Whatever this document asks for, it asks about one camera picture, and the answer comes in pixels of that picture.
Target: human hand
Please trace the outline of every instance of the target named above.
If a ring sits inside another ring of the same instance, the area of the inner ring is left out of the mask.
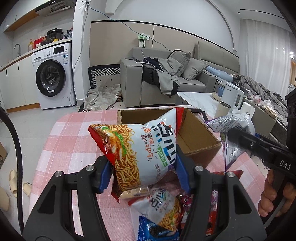
[[[274,209],[272,201],[276,199],[276,190],[272,187],[274,181],[274,171],[270,170],[267,173],[267,178],[264,183],[264,191],[261,194],[261,200],[258,204],[258,212],[262,217],[266,217],[269,212]],[[296,197],[296,188],[293,184],[287,183],[283,190],[283,195],[287,198],[285,204],[281,210],[276,214],[276,217],[286,213],[291,207],[295,197]]]

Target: beige slipper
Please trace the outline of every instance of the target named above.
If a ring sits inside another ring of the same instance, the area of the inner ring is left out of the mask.
[[[15,170],[9,173],[9,186],[12,194],[17,197],[17,172]]]
[[[22,185],[22,190],[24,191],[24,193],[29,197],[30,193],[31,193],[31,188],[32,188],[32,184],[29,182],[25,182]]]
[[[9,197],[6,191],[0,187],[0,208],[3,208],[4,211],[8,211],[9,207]]]

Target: black hose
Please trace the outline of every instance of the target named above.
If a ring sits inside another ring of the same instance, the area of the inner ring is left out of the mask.
[[[2,107],[0,107],[0,119],[7,126],[15,144],[15,152],[17,155],[17,215],[20,225],[20,231],[22,233],[24,230],[24,218],[22,215],[22,151],[20,149],[20,140],[18,139],[17,132],[13,123]]]

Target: range hood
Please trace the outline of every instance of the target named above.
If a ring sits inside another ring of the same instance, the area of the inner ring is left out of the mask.
[[[35,13],[48,16],[75,7],[76,0],[51,0],[35,9]]]

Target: electric kettle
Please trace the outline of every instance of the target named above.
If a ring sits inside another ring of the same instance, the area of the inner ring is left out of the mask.
[[[243,97],[244,97],[244,92],[241,91],[237,86],[231,83],[226,83],[223,95],[221,97],[221,101],[230,105],[229,111],[231,112],[233,109],[238,109],[241,106]]]

